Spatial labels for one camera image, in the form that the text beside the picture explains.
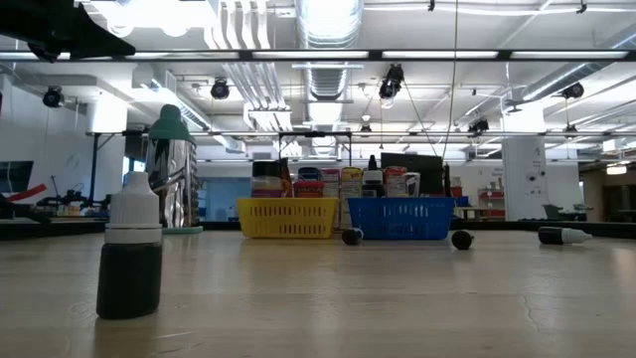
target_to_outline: table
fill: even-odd
[[[164,239],[157,313],[95,316],[103,235],[0,243],[0,357],[633,357],[636,243]]]

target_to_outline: green lid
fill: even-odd
[[[150,127],[148,137],[150,139],[187,140],[197,145],[195,137],[190,135],[188,127],[181,121],[181,110],[173,104],[161,107],[159,119]]]

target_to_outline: white bottle cap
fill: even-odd
[[[159,224],[159,197],[148,184],[148,173],[128,173],[128,185],[112,196],[110,224]]]
[[[148,173],[128,173],[128,184],[112,196],[106,227],[107,244],[161,242],[159,197],[150,189]]]
[[[560,239],[564,244],[583,244],[591,238],[592,235],[586,234],[581,230],[563,229],[560,232]]]

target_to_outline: red object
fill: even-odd
[[[483,213],[486,218],[505,218],[506,211],[505,210],[485,210]]]
[[[479,197],[482,199],[488,199],[488,198],[498,198],[501,199],[504,197],[504,192],[501,190],[491,190],[490,191],[491,195],[488,195],[488,192],[482,192],[481,194],[479,194]]]
[[[31,188],[31,189],[29,189],[27,191],[23,191],[22,193],[18,193],[16,195],[12,195],[12,196],[8,197],[7,201],[9,203],[13,203],[13,202],[16,202],[18,200],[23,200],[23,199],[30,198],[30,197],[32,197],[34,195],[38,195],[38,194],[40,194],[40,193],[42,193],[42,192],[44,192],[46,190],[47,190],[47,186],[44,185],[44,184],[40,184],[40,185],[38,185],[35,188]]]
[[[453,198],[459,198],[464,196],[462,187],[450,187],[450,196],[452,196]]]
[[[296,198],[322,198],[325,183],[321,181],[299,181],[294,184]]]

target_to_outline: ceiling beam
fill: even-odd
[[[40,60],[28,51],[0,52],[0,61],[37,63]],[[421,49],[421,50],[202,50],[202,51],[139,51],[133,56],[71,60],[62,53],[59,63],[246,63],[246,62],[636,62],[636,50],[537,50],[537,49]]]

